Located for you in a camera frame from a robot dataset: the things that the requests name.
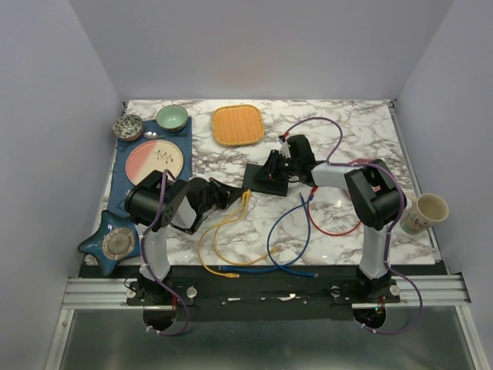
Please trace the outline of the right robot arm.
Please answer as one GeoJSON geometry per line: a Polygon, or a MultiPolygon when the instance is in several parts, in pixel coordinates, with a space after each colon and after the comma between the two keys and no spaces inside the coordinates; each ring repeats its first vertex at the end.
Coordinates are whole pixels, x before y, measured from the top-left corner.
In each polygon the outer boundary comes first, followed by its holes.
{"type": "Polygon", "coordinates": [[[363,254],[354,283],[356,296],[365,302],[382,293],[379,278],[388,273],[391,230],[403,213],[404,193],[381,159],[366,163],[331,163],[316,160],[309,140],[296,135],[271,150],[264,165],[247,164],[243,187],[259,193],[286,196],[289,179],[309,187],[346,190],[364,225],[363,254]]]}

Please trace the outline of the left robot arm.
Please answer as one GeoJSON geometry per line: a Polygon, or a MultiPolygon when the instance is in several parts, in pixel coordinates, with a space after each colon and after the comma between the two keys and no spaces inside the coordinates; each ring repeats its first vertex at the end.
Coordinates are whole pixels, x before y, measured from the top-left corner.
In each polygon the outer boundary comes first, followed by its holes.
{"type": "Polygon", "coordinates": [[[167,230],[173,227],[195,234],[210,212],[229,208],[245,192],[213,178],[175,180],[167,170],[154,170],[128,192],[125,210],[130,220],[146,227],[140,241],[139,273],[149,280],[144,295],[153,304],[165,303],[171,293],[164,281],[170,272],[167,230]]]}

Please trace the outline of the dark network switch box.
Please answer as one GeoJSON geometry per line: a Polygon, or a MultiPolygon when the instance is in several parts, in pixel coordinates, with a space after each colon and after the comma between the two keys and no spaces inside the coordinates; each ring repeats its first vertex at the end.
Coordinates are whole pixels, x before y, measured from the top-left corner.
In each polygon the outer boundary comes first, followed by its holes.
{"type": "Polygon", "coordinates": [[[245,167],[242,188],[252,192],[285,197],[288,191],[288,178],[269,178],[267,171],[260,165],[248,163],[245,167]]]}

